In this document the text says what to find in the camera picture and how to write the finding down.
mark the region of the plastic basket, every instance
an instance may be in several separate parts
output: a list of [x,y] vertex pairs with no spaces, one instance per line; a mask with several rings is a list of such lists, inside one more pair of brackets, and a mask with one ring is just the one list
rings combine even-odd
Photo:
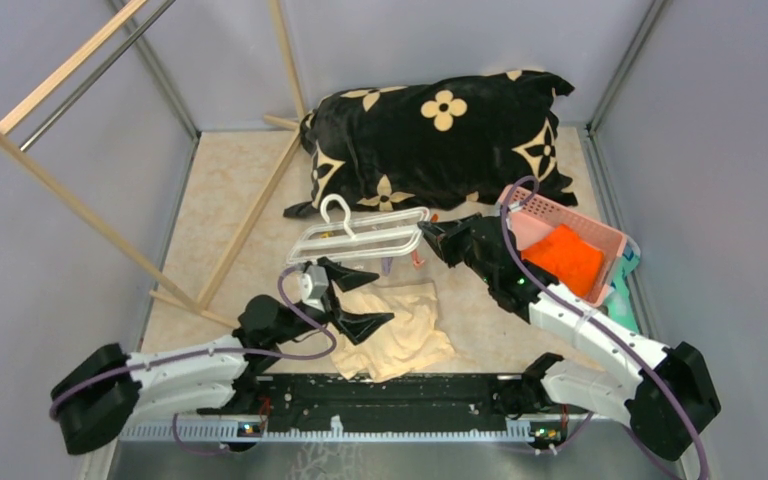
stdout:
[[[500,204],[505,200],[505,195],[510,188],[508,186],[502,192],[499,197]],[[514,192],[511,204],[525,200],[529,193],[529,190],[518,188]],[[510,214],[510,225],[516,236],[517,249],[520,251],[543,240],[561,225],[568,226],[587,244],[600,250],[604,254],[604,259],[599,268],[599,275],[596,276],[596,282],[583,300],[594,307],[602,305],[611,291],[611,281],[625,249],[624,233],[539,194],[535,195],[522,210]]]

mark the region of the black pillow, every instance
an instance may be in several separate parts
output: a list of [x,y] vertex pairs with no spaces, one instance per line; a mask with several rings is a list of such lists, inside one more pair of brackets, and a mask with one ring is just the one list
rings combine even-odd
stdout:
[[493,204],[525,175],[540,180],[541,195],[577,205],[572,179],[557,169],[551,111],[572,91],[557,75],[514,70],[330,95],[302,120],[311,201],[284,216],[312,215],[330,193],[358,211]]

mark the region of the white plastic part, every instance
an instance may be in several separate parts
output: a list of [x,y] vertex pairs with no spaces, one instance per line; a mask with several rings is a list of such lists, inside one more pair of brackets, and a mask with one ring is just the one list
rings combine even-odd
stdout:
[[[342,222],[331,222],[327,209],[332,201],[343,208],[345,218]],[[431,218],[429,209],[416,207],[352,219],[346,201],[334,193],[322,199],[320,213],[326,223],[302,233],[287,255],[288,265],[320,257],[338,262],[408,255],[422,240],[422,232],[416,224]]]
[[[591,312],[584,300],[576,297],[566,286],[550,285],[549,290],[573,305],[580,305],[585,314]],[[628,391],[635,391],[637,385],[643,380],[640,366],[622,348],[614,344],[592,323],[581,321],[578,315],[555,303],[545,292],[540,293],[537,302],[529,305],[528,312],[532,325],[560,336],[576,349],[587,354]],[[602,312],[595,311],[592,316],[624,340],[626,345],[640,355],[650,367],[655,368],[666,357],[663,350],[664,344],[620,326]]]
[[340,206],[343,207],[343,214],[345,215],[343,218],[343,230],[346,231],[346,235],[352,238],[357,237],[351,228],[352,210],[346,203],[346,199],[337,195],[336,193],[332,193],[322,199],[322,202],[319,205],[319,214],[322,215],[322,219],[325,220],[325,223],[331,222],[331,217],[328,215],[328,204],[332,201],[339,203]]
[[[147,364],[154,360],[177,356],[199,350],[214,351],[220,348],[242,348],[240,341],[231,335],[193,347],[162,353],[132,353],[127,365]],[[242,375],[248,363],[239,353],[213,353],[149,369],[131,372],[131,378],[142,384],[140,403],[150,402],[194,387],[197,384],[223,383],[231,385]]]
[[634,390],[607,372],[564,360],[549,367],[540,383],[555,403],[576,405],[629,425],[625,401],[634,396]]
[[[238,432],[245,424],[257,424],[257,416],[225,416],[215,418],[179,418],[178,436],[185,442],[223,443],[528,443],[533,442],[528,420],[505,420],[505,430],[479,432],[346,432],[340,416],[331,418],[331,429],[313,432],[270,432],[269,424],[262,436],[241,436]],[[165,420],[150,420],[122,429],[123,442],[171,442],[172,425]]]
[[123,428],[139,425],[148,420],[171,419],[179,412],[192,412],[199,408],[219,408],[234,396],[230,383],[198,383],[181,388],[162,398],[146,400],[140,397]]
[[303,274],[299,275],[299,293],[302,303],[324,312],[322,297],[328,285],[328,274],[325,273],[325,269],[318,265],[309,266]]

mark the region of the white cloth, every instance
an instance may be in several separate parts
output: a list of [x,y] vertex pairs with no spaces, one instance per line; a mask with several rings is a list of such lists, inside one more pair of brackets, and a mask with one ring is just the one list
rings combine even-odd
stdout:
[[331,360],[346,378],[366,371],[374,382],[383,382],[455,356],[449,337],[434,328],[437,291],[431,282],[401,287],[369,285],[341,293],[340,305],[352,313],[395,315],[360,345],[338,335]]

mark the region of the orange towel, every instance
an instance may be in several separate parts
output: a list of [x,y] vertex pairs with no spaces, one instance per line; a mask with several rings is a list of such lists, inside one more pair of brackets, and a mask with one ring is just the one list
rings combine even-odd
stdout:
[[523,250],[521,257],[558,277],[572,293],[584,297],[596,283],[605,255],[588,245],[571,228],[561,225],[543,240]]

